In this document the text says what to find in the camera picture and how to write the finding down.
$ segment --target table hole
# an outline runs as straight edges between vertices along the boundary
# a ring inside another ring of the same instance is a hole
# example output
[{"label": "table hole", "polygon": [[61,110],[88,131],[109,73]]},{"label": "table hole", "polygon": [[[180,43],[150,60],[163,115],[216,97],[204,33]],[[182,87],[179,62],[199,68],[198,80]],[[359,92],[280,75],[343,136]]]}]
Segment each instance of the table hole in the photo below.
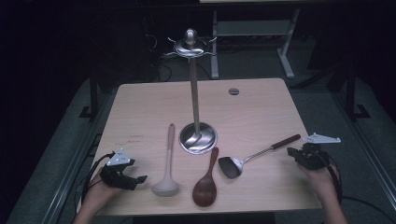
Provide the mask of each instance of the table hole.
[{"label": "table hole", "polygon": [[231,95],[237,95],[239,94],[239,90],[237,88],[230,88],[228,90],[228,93],[230,93]]}]

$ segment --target utensil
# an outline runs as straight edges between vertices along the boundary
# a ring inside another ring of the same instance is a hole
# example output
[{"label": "utensil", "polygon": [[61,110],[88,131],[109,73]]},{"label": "utensil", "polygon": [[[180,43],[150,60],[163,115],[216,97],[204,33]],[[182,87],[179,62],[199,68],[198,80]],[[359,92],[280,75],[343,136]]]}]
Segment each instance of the utensil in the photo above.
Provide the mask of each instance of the utensil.
[{"label": "utensil", "polygon": [[196,183],[192,191],[192,198],[198,206],[208,207],[216,200],[218,190],[213,180],[212,170],[218,155],[219,149],[214,147],[210,155],[209,169],[206,175]]},{"label": "utensil", "polygon": [[297,139],[300,139],[301,136],[299,134],[296,134],[290,138],[287,138],[285,140],[282,140],[278,143],[275,143],[268,147],[267,149],[260,151],[252,156],[249,156],[245,158],[242,161],[237,160],[236,158],[231,158],[231,157],[222,157],[219,159],[219,166],[221,168],[221,171],[230,179],[234,179],[242,174],[243,166],[246,162],[248,162],[250,159],[257,157],[261,155],[262,153],[269,151],[269,150],[274,150],[279,147],[283,147],[288,143],[294,142]]},{"label": "utensil", "polygon": [[163,180],[158,184],[151,187],[151,191],[160,197],[170,197],[177,193],[178,183],[172,179],[171,176],[171,159],[172,159],[172,148],[175,139],[175,125],[170,124],[168,129],[168,149],[167,149],[167,160],[166,160],[166,170]]},{"label": "utensil", "polygon": [[212,54],[208,49],[208,43],[198,37],[198,34],[193,29],[187,29],[184,34],[184,39],[179,41],[171,40],[175,43],[174,52],[167,55],[176,54],[178,56],[188,59],[190,68],[191,81],[191,99],[192,99],[192,114],[194,123],[188,124],[180,132],[179,143],[180,146],[187,152],[198,155],[205,154],[213,149],[218,142],[218,133],[216,130],[199,120],[199,104],[198,104],[198,84],[197,84],[197,64],[196,58],[205,54]]}]

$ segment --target cable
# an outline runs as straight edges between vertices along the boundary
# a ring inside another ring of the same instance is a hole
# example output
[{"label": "cable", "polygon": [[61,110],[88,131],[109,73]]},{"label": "cable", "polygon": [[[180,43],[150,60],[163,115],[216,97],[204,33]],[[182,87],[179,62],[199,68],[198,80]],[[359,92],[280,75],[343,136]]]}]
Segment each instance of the cable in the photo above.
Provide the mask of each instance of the cable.
[{"label": "cable", "polygon": [[95,186],[95,185],[99,184],[99,183],[100,183],[100,182],[102,182],[102,181],[103,181],[102,179],[101,179],[101,180],[99,180],[99,181],[97,181],[96,183],[94,183],[94,184],[90,185],[90,186],[88,187],[88,189],[92,188],[93,186]]},{"label": "cable", "polygon": [[104,155],[103,157],[101,157],[98,161],[95,162],[95,164],[92,166],[90,172],[87,175],[87,178],[85,179],[85,184],[84,184],[84,188],[82,189],[82,195],[81,195],[81,202],[84,202],[84,198],[85,195],[87,194],[87,191],[89,189],[89,185],[90,185],[90,181],[91,181],[91,177],[93,175],[93,172],[95,172],[97,166],[99,165],[99,163],[104,159],[104,158],[111,158],[115,155],[115,152],[109,153]]},{"label": "cable", "polygon": [[[101,133],[98,133],[98,134],[94,137],[93,141],[91,142],[91,145],[90,145],[90,147],[89,147],[88,150],[87,150],[87,154],[85,155],[84,160],[81,162],[81,164],[80,164],[79,167],[78,167],[78,173],[81,171],[82,165],[85,163],[85,161],[87,160],[87,157],[91,154],[91,152],[93,151],[93,149],[94,149],[95,147],[98,147],[99,142],[100,142],[100,140],[98,140],[98,137],[100,137],[100,136],[102,136],[102,134],[101,134]],[[77,179],[77,176],[74,177],[73,182],[72,182],[72,186],[75,185],[76,179]],[[66,198],[68,198],[69,195],[70,195],[70,190],[67,192]],[[65,204],[62,205],[61,211],[60,211],[60,213],[59,213],[60,215],[57,217],[56,223],[59,223],[59,219],[61,218],[61,214],[62,214],[63,211],[64,211],[64,206],[65,206]]]},{"label": "cable", "polygon": [[154,49],[157,48],[157,45],[158,45],[157,37],[155,37],[155,35],[146,35],[146,37],[150,37],[150,38],[154,39],[154,45],[151,48],[148,48],[148,51],[153,53],[155,51]]},{"label": "cable", "polygon": [[[159,71],[160,66],[165,67],[165,68],[169,71],[169,76],[168,76],[168,78],[166,78],[165,80],[163,80],[163,79],[161,78],[161,73],[160,73],[160,71]],[[165,65],[165,64],[163,64],[163,63],[160,63],[160,64],[158,65],[158,67],[157,67],[157,72],[158,72],[158,81],[159,81],[159,82],[167,82],[167,81],[169,81],[169,79],[171,79],[171,76],[172,76],[172,69],[171,69],[169,66],[167,66],[167,65]]]},{"label": "cable", "polygon": [[344,195],[343,195],[343,192],[342,192],[342,178],[341,178],[341,173],[340,173],[340,170],[339,170],[339,168],[338,168],[338,164],[337,164],[337,162],[335,161],[335,159],[333,159],[332,157],[329,156],[329,158],[332,160],[332,163],[334,164],[335,168],[336,168],[337,171],[338,171],[338,178],[337,178],[337,176],[336,176],[336,174],[335,174],[334,169],[330,166],[330,164],[327,163],[317,152],[315,152],[314,150],[311,150],[311,151],[312,151],[315,155],[317,155],[323,162],[325,162],[325,164],[327,164],[326,167],[327,167],[327,169],[328,169],[330,175],[332,176],[332,180],[333,180],[333,183],[334,183],[335,190],[336,190],[336,192],[337,192],[337,198],[338,198],[338,202],[339,202],[339,203],[341,203],[342,199],[347,199],[347,200],[350,200],[350,201],[355,201],[355,202],[358,202],[358,203],[366,204],[366,205],[368,205],[368,206],[374,208],[377,212],[379,212],[380,214],[382,214],[384,217],[386,217],[391,223],[396,224],[396,221],[393,220],[393,218],[392,218],[390,215],[388,215],[387,213],[385,213],[385,212],[382,211],[379,207],[373,205],[372,203],[368,203],[368,202],[366,202],[366,201],[364,201],[364,200],[362,200],[362,199],[357,199],[357,198],[353,198],[353,197],[349,197],[349,196],[344,196]]},{"label": "cable", "polygon": [[344,198],[344,199],[347,199],[347,200],[350,200],[350,201],[356,201],[356,202],[358,202],[358,203],[366,204],[366,205],[368,205],[368,206],[374,208],[377,212],[381,213],[381,214],[382,214],[384,217],[386,217],[391,223],[396,224],[396,221],[393,220],[393,218],[392,218],[390,215],[386,214],[386,213],[385,213],[384,211],[382,211],[379,207],[373,205],[372,203],[367,203],[367,202],[364,201],[364,200],[357,199],[357,198],[353,198],[353,197],[348,197],[348,196],[343,196],[343,198]]}]

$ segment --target wooden table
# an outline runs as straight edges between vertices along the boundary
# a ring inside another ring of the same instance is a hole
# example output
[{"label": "wooden table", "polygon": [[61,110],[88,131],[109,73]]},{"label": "wooden table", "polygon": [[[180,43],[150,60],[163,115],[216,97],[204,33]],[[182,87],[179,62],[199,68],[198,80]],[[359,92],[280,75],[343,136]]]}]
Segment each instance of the wooden table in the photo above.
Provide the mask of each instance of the wooden table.
[{"label": "wooden table", "polygon": [[[237,88],[238,95],[229,94]],[[201,122],[219,134],[220,157],[244,159],[272,144],[300,134],[307,136],[298,111],[282,79],[199,81]],[[177,195],[162,198],[150,188],[163,179],[167,131],[176,126],[172,176],[179,183]],[[259,212],[319,208],[286,147],[300,148],[301,140],[270,151],[244,166],[236,179],[228,179],[216,162],[213,177],[216,201],[207,208],[191,197],[196,182],[207,172],[210,153],[191,155],[178,143],[178,135],[193,123],[190,82],[127,84],[119,88],[95,161],[123,148],[133,159],[125,175],[148,175],[144,184],[113,200],[101,215],[164,215]]]}]

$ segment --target forearm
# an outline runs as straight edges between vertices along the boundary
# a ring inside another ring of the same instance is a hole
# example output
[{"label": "forearm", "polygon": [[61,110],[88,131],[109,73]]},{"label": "forearm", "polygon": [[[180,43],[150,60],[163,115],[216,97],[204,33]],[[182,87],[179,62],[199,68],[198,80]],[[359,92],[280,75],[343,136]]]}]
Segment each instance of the forearm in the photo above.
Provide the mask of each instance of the forearm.
[{"label": "forearm", "polygon": [[93,223],[93,218],[96,216],[96,212],[90,207],[81,207],[76,215],[73,224],[91,224]]},{"label": "forearm", "polygon": [[343,210],[333,195],[319,198],[323,207],[324,224],[347,224]]}]

